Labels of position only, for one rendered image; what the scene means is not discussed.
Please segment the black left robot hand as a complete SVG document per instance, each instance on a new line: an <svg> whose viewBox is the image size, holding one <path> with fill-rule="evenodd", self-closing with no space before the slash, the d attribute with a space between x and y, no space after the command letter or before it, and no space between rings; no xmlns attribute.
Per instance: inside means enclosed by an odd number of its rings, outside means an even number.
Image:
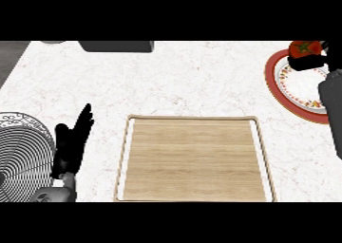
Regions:
<svg viewBox="0 0 342 243"><path fill-rule="evenodd" d="M74 128L63 123L54 127L56 153L50 176L59 179L65 173L78 173L84 147L94 125L91 105L87 103L76 118Z"/></svg>

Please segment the red rimmed floral plate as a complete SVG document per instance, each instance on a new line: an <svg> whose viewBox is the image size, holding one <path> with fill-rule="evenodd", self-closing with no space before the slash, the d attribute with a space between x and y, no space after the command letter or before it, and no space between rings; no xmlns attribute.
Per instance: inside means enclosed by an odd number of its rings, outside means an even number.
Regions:
<svg viewBox="0 0 342 243"><path fill-rule="evenodd" d="M282 106L307 121L327 124L327 110L318 95L318 83L327 77L327 68L295 71L283 49L270 56L264 75L271 95Z"/></svg>

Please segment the red tomato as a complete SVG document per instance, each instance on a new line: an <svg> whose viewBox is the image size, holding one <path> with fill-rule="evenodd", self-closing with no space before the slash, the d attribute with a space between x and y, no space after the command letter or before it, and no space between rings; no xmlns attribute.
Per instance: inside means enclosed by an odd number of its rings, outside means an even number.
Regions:
<svg viewBox="0 0 342 243"><path fill-rule="evenodd" d="M318 41L293 41L289 45L289 56L295 59L320 55L323 47Z"/></svg>

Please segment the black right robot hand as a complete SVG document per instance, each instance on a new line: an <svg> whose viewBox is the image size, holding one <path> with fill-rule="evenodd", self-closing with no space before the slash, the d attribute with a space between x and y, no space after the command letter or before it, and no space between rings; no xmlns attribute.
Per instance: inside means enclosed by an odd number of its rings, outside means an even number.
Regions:
<svg viewBox="0 0 342 243"><path fill-rule="evenodd" d="M290 68L304 71L327 65L327 71L342 70L342 40L318 41L323 47L320 55L310 55L302 58L287 57Z"/></svg>

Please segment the black and white striped plate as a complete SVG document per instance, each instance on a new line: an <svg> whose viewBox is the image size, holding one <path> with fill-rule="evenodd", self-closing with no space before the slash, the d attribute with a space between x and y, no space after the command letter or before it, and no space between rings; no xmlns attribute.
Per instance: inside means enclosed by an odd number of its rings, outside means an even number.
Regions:
<svg viewBox="0 0 342 243"><path fill-rule="evenodd" d="M0 112L0 202L28 202L50 187L54 140L43 122L20 112Z"/></svg>

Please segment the dark grey appliance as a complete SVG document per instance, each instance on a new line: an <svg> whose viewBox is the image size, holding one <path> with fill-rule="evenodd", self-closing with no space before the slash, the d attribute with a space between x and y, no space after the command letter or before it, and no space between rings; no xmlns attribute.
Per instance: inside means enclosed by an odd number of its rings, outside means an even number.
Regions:
<svg viewBox="0 0 342 243"><path fill-rule="evenodd" d="M153 41L79 41L88 52L140 52L150 53L155 49Z"/></svg>

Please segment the wooden tray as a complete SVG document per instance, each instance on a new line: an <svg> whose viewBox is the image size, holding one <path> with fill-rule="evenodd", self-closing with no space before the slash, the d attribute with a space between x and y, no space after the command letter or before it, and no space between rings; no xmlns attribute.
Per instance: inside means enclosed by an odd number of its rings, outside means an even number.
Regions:
<svg viewBox="0 0 342 243"><path fill-rule="evenodd" d="M113 200L276 202L258 119L127 119Z"/></svg>

